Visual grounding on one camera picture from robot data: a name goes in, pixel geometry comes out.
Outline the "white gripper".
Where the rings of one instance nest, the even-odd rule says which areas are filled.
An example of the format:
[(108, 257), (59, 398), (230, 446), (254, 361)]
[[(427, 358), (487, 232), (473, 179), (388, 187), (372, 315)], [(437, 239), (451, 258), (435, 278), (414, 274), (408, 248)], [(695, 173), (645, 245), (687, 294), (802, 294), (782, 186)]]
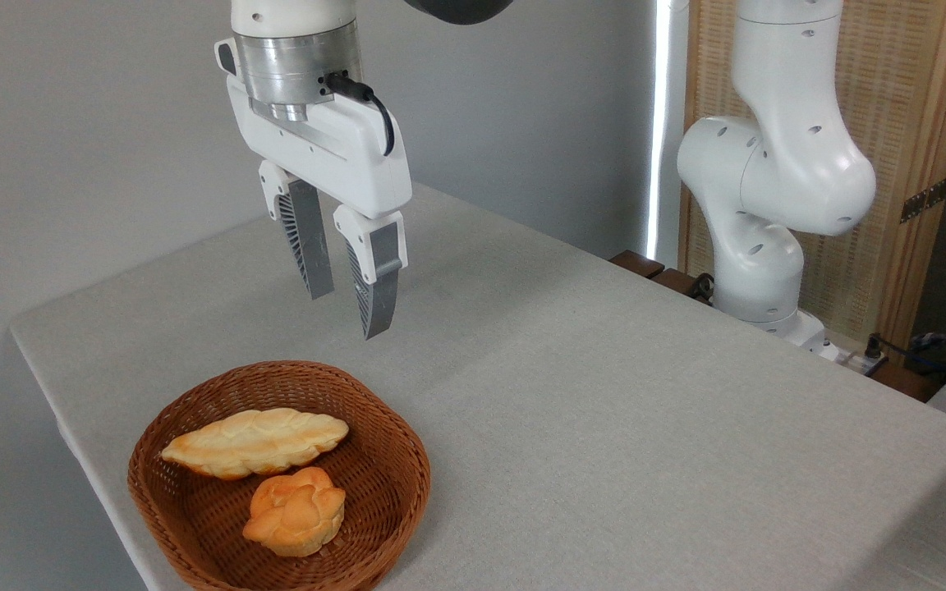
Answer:
[(228, 75), (226, 87), (241, 137), (265, 158), (259, 178), (268, 213), (282, 224), (311, 298), (334, 291), (320, 190), (345, 204), (333, 220), (346, 241), (365, 339), (386, 332), (399, 272), (408, 266), (397, 210), (411, 198), (412, 183), (398, 123), (387, 156), (384, 119), (374, 105), (338, 97), (309, 105), (307, 120), (284, 128), (255, 112), (239, 78)]

